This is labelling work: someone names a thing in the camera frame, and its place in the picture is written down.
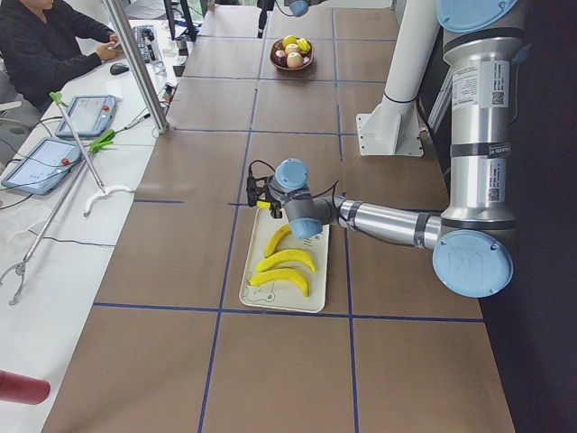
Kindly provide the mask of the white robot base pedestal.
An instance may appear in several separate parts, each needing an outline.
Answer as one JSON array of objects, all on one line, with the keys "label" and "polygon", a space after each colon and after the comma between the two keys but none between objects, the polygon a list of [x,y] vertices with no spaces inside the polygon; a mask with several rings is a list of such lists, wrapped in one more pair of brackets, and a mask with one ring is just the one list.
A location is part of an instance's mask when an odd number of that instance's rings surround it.
[{"label": "white robot base pedestal", "polygon": [[406,3],[382,100],[371,113],[356,116],[360,155],[424,154],[416,101],[438,31],[435,1]]}]

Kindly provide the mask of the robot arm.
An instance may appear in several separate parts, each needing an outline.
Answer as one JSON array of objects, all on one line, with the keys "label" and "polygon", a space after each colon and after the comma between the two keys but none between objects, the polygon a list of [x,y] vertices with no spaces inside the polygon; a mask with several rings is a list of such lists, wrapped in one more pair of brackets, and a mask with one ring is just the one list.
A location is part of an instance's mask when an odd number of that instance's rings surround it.
[{"label": "robot arm", "polygon": [[401,132],[436,40],[443,43],[452,112],[450,201],[440,215],[380,207],[339,196],[317,198],[304,162],[290,158],[272,175],[247,179],[250,206],[286,216],[306,239],[328,224],[393,244],[429,249],[449,290],[484,298],[513,277],[515,217],[506,204],[510,68],[526,49],[526,1],[407,3],[381,102],[357,117],[364,156],[403,153]]},{"label": "robot arm", "polygon": [[[291,16],[301,17],[307,13],[308,9],[313,5],[320,5],[325,0],[287,0],[283,4],[288,7]],[[276,1],[274,0],[258,0],[256,6],[261,10],[258,21],[257,38],[262,39],[264,30],[268,20],[269,13],[274,9]]]}]

